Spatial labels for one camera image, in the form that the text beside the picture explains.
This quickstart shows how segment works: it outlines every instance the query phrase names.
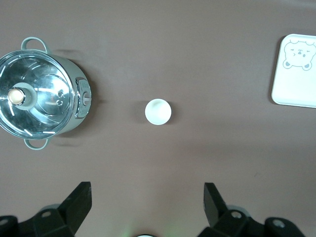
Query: white bowl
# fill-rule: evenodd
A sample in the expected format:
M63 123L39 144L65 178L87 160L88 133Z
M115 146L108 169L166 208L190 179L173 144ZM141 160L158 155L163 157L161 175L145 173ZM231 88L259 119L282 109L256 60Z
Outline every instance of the white bowl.
M162 125L171 117L171 107L165 100L154 99L145 108L145 116L154 125Z

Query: pot lid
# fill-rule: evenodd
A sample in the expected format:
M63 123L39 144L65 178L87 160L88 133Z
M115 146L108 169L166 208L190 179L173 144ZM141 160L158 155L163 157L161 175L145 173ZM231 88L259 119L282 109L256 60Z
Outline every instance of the pot lid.
M0 59L0 125L25 139L59 132L73 113L66 71L49 55L19 50Z

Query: white tray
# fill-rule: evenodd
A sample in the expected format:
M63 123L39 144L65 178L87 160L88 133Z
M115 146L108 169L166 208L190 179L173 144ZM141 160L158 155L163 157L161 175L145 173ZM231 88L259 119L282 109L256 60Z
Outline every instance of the white tray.
M272 99L281 105L316 108L316 37L288 35L281 43Z

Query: stainless steel pot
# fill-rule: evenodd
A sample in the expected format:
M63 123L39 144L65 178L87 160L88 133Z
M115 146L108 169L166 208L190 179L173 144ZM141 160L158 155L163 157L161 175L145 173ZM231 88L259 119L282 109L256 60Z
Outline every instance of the stainless steel pot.
M44 51L27 49L38 40ZM0 126L41 150L50 138L77 127L91 105L91 90L81 69L68 59L51 54L39 38L23 40L21 50L0 59ZM30 140L46 139L42 147Z

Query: brown table surface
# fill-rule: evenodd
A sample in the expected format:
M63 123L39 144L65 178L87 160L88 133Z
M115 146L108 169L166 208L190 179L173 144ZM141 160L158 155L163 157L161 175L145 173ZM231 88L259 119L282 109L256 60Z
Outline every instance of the brown table surface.
M316 235L316 111L271 100L283 37L316 35L312 0L2 0L0 22L0 55L39 37L93 93L42 151L0 129L0 215L26 220L90 181L77 237L195 237L214 182L258 222ZM165 125L144 116L155 98Z

